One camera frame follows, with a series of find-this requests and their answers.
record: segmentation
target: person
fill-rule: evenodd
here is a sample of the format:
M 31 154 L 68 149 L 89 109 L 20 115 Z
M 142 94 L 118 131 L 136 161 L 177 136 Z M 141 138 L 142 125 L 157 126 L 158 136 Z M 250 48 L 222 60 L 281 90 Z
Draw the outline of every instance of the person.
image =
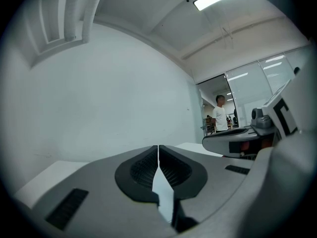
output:
M 299 69 L 298 67 L 296 67 L 296 68 L 294 69 L 294 74 L 297 75 L 297 73 L 298 73 L 300 70 L 301 70 L 301 69 Z
M 226 111 L 222 107 L 225 104 L 225 98 L 223 95 L 217 95 L 217 106 L 212 113 L 212 124 L 215 125 L 216 133 L 228 130 Z

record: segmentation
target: air vent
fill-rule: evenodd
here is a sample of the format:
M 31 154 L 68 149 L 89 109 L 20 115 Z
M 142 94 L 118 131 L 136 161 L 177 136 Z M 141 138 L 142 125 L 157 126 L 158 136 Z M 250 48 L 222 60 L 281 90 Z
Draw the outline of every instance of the air vent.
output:
M 225 169 L 244 175 L 247 175 L 250 171 L 250 169 L 241 168 L 233 165 L 226 166 Z
M 88 191 L 82 189 L 73 189 L 63 201 L 46 218 L 46 221 L 60 230 L 64 230 L 70 219 L 74 216 Z

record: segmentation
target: white t-shirt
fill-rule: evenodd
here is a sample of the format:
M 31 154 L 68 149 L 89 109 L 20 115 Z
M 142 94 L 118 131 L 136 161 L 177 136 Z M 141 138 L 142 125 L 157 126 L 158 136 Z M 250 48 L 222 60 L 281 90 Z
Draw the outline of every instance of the white t-shirt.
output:
M 224 108 L 216 106 L 212 112 L 212 118 L 216 119 L 216 130 L 228 130 L 227 116 Z

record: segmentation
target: white wall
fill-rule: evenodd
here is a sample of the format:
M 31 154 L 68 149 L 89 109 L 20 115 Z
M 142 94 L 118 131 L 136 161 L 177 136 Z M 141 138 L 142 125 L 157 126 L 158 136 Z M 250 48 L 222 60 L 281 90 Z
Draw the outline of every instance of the white wall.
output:
M 56 160 L 201 142 L 201 97 L 193 79 L 137 39 L 94 24 L 90 43 L 32 69 L 7 41 L 0 162 L 9 192 Z
M 206 118 L 207 115 L 212 117 L 212 112 L 213 112 L 213 107 L 212 106 L 209 106 L 209 105 L 205 105 L 204 106 L 204 113 L 205 113 L 204 118 Z
M 291 21 L 279 19 L 233 33 L 233 43 L 233 49 L 230 45 L 224 49 L 221 40 L 186 60 L 196 83 L 258 59 L 302 47 L 308 41 Z

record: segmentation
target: white floor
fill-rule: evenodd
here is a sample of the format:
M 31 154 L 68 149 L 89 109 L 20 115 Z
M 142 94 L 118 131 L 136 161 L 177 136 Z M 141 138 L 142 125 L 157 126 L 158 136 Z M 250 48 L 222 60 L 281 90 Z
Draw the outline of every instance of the white floor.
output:
M 183 143 L 177 145 L 176 147 L 200 154 L 207 154 L 218 157 L 222 156 L 221 154 L 212 153 L 205 150 L 202 144 Z M 52 188 L 86 164 L 87 162 L 56 161 L 43 172 L 38 174 L 31 181 L 29 181 L 21 189 L 19 189 L 14 197 L 20 200 L 29 208 L 33 208 L 35 203 L 50 188 Z M 159 212 L 163 215 L 166 221 L 170 222 L 173 213 L 174 191 L 167 182 L 159 167 L 154 176 L 152 191 L 159 195 Z

